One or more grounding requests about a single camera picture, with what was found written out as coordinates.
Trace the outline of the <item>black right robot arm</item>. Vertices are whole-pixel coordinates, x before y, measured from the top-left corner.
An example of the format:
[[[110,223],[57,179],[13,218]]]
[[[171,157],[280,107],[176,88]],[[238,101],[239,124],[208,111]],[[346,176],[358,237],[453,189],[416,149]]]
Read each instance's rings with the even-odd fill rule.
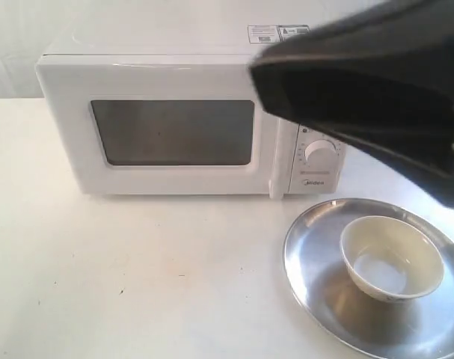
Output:
[[[454,1],[388,1],[252,60],[263,109],[349,144],[454,209]]]

